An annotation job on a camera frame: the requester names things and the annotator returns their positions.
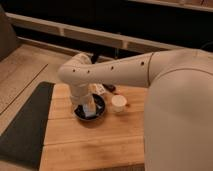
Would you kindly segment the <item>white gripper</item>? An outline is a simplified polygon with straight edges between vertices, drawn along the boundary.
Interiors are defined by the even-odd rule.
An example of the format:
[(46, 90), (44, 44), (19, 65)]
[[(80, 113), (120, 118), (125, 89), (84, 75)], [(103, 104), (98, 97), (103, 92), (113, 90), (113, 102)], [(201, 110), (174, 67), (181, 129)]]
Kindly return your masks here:
[(96, 110), (95, 102), (88, 85), (70, 85), (70, 99), (73, 108), (76, 109), (79, 105), (88, 106)]

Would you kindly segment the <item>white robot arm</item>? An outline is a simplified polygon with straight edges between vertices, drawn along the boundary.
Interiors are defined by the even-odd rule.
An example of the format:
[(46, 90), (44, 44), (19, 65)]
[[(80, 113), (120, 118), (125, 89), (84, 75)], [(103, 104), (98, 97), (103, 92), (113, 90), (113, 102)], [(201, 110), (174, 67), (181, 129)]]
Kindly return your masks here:
[(58, 74), (76, 104), (88, 102), (90, 83), (148, 89), (146, 171), (213, 171), (213, 53), (178, 49), (97, 64), (80, 53)]

